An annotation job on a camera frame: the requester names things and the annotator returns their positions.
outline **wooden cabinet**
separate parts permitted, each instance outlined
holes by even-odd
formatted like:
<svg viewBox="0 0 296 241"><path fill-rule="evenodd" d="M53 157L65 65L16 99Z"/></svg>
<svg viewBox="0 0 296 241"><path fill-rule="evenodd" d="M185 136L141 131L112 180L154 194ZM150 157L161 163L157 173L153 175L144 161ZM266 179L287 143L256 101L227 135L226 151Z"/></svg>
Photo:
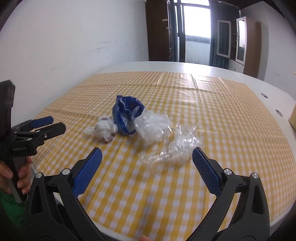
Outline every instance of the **wooden cabinet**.
<svg viewBox="0 0 296 241"><path fill-rule="evenodd" d="M244 66L243 74L257 78L261 57L261 24L248 17L231 22L230 59Z"/></svg>
<svg viewBox="0 0 296 241"><path fill-rule="evenodd" d="M244 66L232 59L229 60L228 69L238 73L244 73Z"/></svg>

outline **green sleeve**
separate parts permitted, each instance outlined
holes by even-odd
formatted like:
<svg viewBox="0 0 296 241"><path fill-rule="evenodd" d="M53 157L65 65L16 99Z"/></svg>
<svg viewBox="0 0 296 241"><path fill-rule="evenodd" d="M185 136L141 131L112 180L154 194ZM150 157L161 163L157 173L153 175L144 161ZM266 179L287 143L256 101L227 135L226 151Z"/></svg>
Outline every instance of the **green sleeve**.
<svg viewBox="0 0 296 241"><path fill-rule="evenodd" d="M26 202L16 203L12 195L0 191L0 203L11 222L23 230Z"/></svg>

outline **white plastic bag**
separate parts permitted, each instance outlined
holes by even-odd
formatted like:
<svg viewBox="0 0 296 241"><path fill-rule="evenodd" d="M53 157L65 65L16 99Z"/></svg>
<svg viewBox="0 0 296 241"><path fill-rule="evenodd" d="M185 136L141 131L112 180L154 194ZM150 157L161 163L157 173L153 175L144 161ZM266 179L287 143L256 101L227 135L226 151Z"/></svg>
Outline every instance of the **white plastic bag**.
<svg viewBox="0 0 296 241"><path fill-rule="evenodd" d="M192 152L196 147L204 148L204 137L195 126L176 126L175 137L168 147L160 153L150 156L143 154L140 160L151 171L163 171L171 166L182 166L192 160Z"/></svg>
<svg viewBox="0 0 296 241"><path fill-rule="evenodd" d="M86 135L95 135L100 141L111 142L117 130L117 125L114 124L112 118L102 116L98 118L98 122L94 127L87 127L84 133Z"/></svg>
<svg viewBox="0 0 296 241"><path fill-rule="evenodd" d="M147 108L133 122L136 132L148 145L162 141L164 137L170 135L173 127L167 114L156 114Z"/></svg>

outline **hand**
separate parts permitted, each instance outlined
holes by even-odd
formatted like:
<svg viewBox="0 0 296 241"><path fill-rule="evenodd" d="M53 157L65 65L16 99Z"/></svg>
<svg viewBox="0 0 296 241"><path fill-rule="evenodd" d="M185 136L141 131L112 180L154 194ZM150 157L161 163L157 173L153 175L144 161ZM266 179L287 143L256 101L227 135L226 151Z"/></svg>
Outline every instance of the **hand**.
<svg viewBox="0 0 296 241"><path fill-rule="evenodd" d="M145 235L142 235L142 237L140 237L139 241L152 241L150 238L148 238Z"/></svg>
<svg viewBox="0 0 296 241"><path fill-rule="evenodd" d="M23 194L28 193L31 188L30 164L32 164L32 157L27 156L25 165L23 165L18 172L19 180L17 182L17 186L18 188L21 188ZM4 161L0 161L0 190L10 195L12 194L12 192L8 187L5 178L11 179L12 176L12 171L8 168Z"/></svg>

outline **metal screw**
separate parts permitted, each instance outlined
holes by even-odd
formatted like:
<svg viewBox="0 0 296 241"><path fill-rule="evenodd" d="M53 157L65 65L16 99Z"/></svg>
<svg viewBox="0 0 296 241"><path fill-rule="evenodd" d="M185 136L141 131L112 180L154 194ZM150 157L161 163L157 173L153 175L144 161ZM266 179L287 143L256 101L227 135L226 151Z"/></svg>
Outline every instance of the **metal screw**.
<svg viewBox="0 0 296 241"><path fill-rule="evenodd" d="M63 175L68 175L70 173L70 170L69 169L64 169L63 171L62 171L62 174Z"/></svg>
<svg viewBox="0 0 296 241"><path fill-rule="evenodd" d="M278 113L278 115L279 115L280 117L283 117L283 114L282 114L279 110L276 110L276 112Z"/></svg>
<svg viewBox="0 0 296 241"><path fill-rule="evenodd" d="M41 172L36 173L35 177L36 178L41 178L42 177L42 173Z"/></svg>
<svg viewBox="0 0 296 241"><path fill-rule="evenodd" d="M266 99L268 99L268 96L267 96L266 94L261 93L261 95L262 95L263 97L265 97Z"/></svg>
<svg viewBox="0 0 296 241"><path fill-rule="evenodd" d="M259 177L259 175L254 172L254 173L252 173L252 177L255 178L255 179L257 179Z"/></svg>
<svg viewBox="0 0 296 241"><path fill-rule="evenodd" d="M231 175L232 174L232 171L230 170L230 169L225 169L224 170L224 173L226 174L226 175Z"/></svg>

